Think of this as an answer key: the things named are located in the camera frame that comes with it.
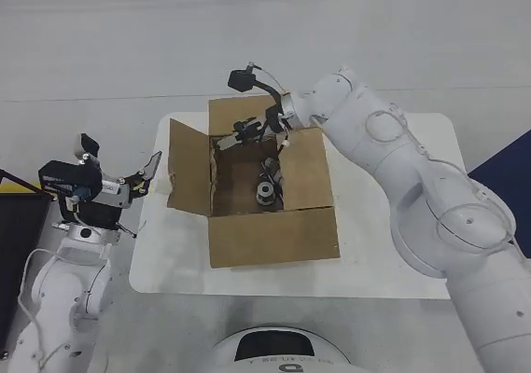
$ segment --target open cardboard box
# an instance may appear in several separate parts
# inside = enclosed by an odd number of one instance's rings
[[[293,131],[280,156],[284,203],[255,195],[260,163],[284,137],[220,151],[214,141],[238,120],[258,117],[270,96],[209,101],[209,133],[171,120],[168,207],[207,216],[212,268],[340,257],[328,162],[319,129]]]

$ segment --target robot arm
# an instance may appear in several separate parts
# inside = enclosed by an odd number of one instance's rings
[[[347,68],[308,93],[284,94],[278,106],[283,130],[320,128],[381,185],[400,256],[427,276],[447,279],[485,370],[531,371],[531,260],[517,246],[506,204],[457,166],[433,159],[400,109]]]

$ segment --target cable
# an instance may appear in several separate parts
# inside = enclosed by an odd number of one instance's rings
[[[262,68],[260,66],[255,65],[255,64],[253,64],[253,67],[256,68],[257,70],[260,70],[263,73],[267,74],[267,76],[270,77],[275,82],[275,84],[277,84],[277,87],[279,87],[280,90],[286,91],[286,89],[284,89],[284,87],[282,87],[280,82],[275,78],[275,76],[273,76],[272,73],[270,73],[269,71],[265,70],[264,68]]]
[[[75,219],[77,220],[77,222],[78,222],[81,226],[83,226],[83,227],[85,227],[85,228],[89,228],[89,229],[92,230],[93,232],[97,233],[97,235],[98,235],[99,237],[101,237],[101,232],[100,232],[99,230],[97,230],[97,229],[91,227],[89,224],[85,223],[84,221],[80,220],[80,217],[78,216],[78,213],[76,213],[76,212],[73,211],[72,214],[75,216]]]
[[[26,284],[26,274],[27,274],[27,271],[29,269],[29,265],[31,263],[31,258],[33,257],[33,255],[35,253],[47,253],[47,254],[50,254],[51,257],[58,257],[59,259],[63,260],[64,262],[66,263],[69,263],[69,264],[73,264],[75,266],[96,266],[97,264],[100,264],[101,263],[101,260],[97,260],[95,262],[92,262],[92,263],[78,263],[78,262],[75,262],[75,261],[72,261],[70,259],[67,259],[65,258],[64,256],[61,256],[60,254],[58,253],[54,253],[50,250],[47,250],[47,249],[41,249],[41,248],[35,248],[31,253],[29,253],[29,255],[27,256],[26,258],[26,261],[24,262],[24,270],[22,271],[22,277],[21,277],[21,289],[20,289],[20,292],[19,292],[19,295],[17,296],[17,302],[19,304],[19,307],[21,308],[21,310],[24,312],[24,314],[26,315],[27,319],[29,319],[29,321],[31,322],[31,324],[33,324],[35,326],[35,332],[37,334],[37,343],[38,343],[38,349],[37,349],[37,353],[35,354],[35,359],[37,360],[37,368],[38,368],[38,372],[41,371],[41,369],[43,369],[43,366],[45,366],[45,364],[47,363],[47,361],[50,359],[50,357],[57,351],[59,350],[58,349],[55,349],[54,351],[52,351],[48,358],[46,359],[45,358],[45,350],[43,348],[43,333],[41,332],[41,324],[39,323],[39,321],[36,319],[36,317],[24,306],[24,303],[22,303],[22,293],[24,292],[24,286]]]

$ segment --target yellow stripe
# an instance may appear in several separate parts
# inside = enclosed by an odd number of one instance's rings
[[[33,184],[35,187],[41,188],[39,183]],[[30,190],[24,186],[21,186],[16,183],[2,183],[0,186],[0,193],[34,193],[33,190]]]

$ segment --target white table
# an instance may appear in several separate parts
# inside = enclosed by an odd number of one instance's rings
[[[389,208],[381,187],[325,139],[341,258],[283,265],[211,269],[207,219],[166,207],[170,118],[207,131],[207,113],[164,117],[155,141],[163,151],[149,194],[130,271],[141,293],[286,297],[447,299],[444,280],[411,269],[391,241]],[[440,114],[407,114],[411,130],[437,158],[464,168],[454,126]]]

